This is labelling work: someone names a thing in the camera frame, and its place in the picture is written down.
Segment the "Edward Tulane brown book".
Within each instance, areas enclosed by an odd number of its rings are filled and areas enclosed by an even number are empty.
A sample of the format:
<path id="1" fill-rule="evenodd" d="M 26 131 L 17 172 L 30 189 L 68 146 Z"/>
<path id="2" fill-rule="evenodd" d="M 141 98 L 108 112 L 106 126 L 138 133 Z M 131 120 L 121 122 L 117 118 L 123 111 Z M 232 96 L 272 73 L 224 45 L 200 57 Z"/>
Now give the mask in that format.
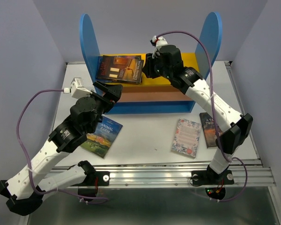
<path id="1" fill-rule="evenodd" d="M 141 84 L 143 63 L 140 55 L 100 56 L 96 79 L 104 82 Z"/>

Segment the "Animal Farm book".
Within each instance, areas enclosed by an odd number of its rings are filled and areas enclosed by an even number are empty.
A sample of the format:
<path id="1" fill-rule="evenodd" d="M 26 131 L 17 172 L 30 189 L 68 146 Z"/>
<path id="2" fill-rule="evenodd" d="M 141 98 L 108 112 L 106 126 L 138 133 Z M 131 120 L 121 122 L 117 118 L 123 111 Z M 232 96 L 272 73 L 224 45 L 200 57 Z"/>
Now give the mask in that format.
<path id="1" fill-rule="evenodd" d="M 94 133 L 87 134 L 87 140 L 81 147 L 97 155 L 105 158 L 123 125 L 103 116 L 102 122 L 98 123 Z"/>

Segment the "floral pink cover book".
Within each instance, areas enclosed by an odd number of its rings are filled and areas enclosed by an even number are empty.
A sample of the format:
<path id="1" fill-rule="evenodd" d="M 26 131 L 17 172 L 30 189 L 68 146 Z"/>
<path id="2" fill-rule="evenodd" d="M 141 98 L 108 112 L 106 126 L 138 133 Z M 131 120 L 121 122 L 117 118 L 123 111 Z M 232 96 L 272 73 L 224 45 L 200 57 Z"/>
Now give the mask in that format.
<path id="1" fill-rule="evenodd" d="M 196 158 L 201 127 L 200 123 L 179 119 L 170 151 L 184 157 Z"/>

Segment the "Jane Eyre blue book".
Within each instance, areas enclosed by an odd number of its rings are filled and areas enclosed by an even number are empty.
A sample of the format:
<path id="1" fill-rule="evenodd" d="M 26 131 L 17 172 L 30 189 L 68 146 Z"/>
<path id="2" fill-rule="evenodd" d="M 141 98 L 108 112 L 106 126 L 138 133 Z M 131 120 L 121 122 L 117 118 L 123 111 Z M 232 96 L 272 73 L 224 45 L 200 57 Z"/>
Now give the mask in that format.
<path id="1" fill-rule="evenodd" d="M 116 81 L 123 77 L 123 69 L 115 63 L 117 56 L 103 55 L 99 57 L 96 79 L 104 82 Z"/>

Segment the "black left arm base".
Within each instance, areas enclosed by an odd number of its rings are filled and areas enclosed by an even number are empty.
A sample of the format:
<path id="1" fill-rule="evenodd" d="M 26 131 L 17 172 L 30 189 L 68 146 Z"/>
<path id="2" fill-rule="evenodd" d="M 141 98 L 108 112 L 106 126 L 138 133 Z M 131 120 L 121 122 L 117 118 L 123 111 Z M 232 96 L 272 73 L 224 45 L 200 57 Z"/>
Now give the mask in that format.
<path id="1" fill-rule="evenodd" d="M 109 186 L 109 180 L 109 171 L 99 171 L 88 175 L 82 183 L 77 184 L 77 194 L 85 196 L 85 198 L 82 199 L 83 201 L 94 203 L 95 198 L 98 197 L 99 187 Z"/>

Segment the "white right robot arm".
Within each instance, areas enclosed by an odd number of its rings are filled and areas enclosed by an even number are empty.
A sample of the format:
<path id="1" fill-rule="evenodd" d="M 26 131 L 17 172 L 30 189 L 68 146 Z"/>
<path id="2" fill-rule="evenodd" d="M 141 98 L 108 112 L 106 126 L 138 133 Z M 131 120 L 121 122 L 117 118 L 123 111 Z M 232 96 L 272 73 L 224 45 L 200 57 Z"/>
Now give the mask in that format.
<path id="1" fill-rule="evenodd" d="M 217 150 L 203 177 L 212 183 L 223 178 L 235 151 L 248 137 L 253 117 L 234 110 L 213 90 L 194 68 L 184 66 L 181 52 L 175 45 L 155 44 L 153 53 L 146 54 L 142 71 L 147 78 L 164 77 L 171 86 L 201 106 L 222 131 L 216 139 Z"/>

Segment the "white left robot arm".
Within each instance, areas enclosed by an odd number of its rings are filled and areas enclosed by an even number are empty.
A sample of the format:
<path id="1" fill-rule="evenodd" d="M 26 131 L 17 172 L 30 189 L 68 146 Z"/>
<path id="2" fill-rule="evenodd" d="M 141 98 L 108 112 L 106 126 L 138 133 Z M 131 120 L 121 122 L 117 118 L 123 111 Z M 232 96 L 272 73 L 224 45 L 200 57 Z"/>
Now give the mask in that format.
<path id="1" fill-rule="evenodd" d="M 70 94 L 76 103 L 70 108 L 70 114 L 58 125 L 34 157 L 27 157 L 27 164 L 12 178 L 0 180 L 0 194 L 6 197 L 8 209 L 20 216 L 36 211 L 49 196 L 62 192 L 70 186 L 91 186 L 90 193 L 78 192 L 75 197 L 91 204 L 107 202 L 107 198 L 97 196 L 99 187 L 110 182 L 108 171 L 97 171 L 89 161 L 77 164 L 54 176 L 49 172 L 62 159 L 68 157 L 87 136 L 94 133 L 102 122 L 103 115 L 109 112 L 120 100 L 122 85 L 94 82 L 94 87 L 102 95 L 86 89 L 81 78 L 74 78 L 69 88 L 60 92 Z"/>

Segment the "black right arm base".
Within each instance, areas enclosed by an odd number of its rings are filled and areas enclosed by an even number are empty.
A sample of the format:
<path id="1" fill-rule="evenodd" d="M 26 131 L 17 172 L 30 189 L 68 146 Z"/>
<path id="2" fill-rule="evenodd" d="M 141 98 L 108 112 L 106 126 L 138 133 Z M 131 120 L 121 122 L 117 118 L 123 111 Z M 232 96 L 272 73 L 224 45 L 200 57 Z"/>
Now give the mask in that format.
<path id="1" fill-rule="evenodd" d="M 231 170 L 225 170 L 221 174 L 208 170 L 195 170 L 191 172 L 189 180 L 194 187 L 206 186 L 205 192 L 212 200 L 223 200 L 226 195 L 225 185 L 233 185 L 234 178 Z"/>

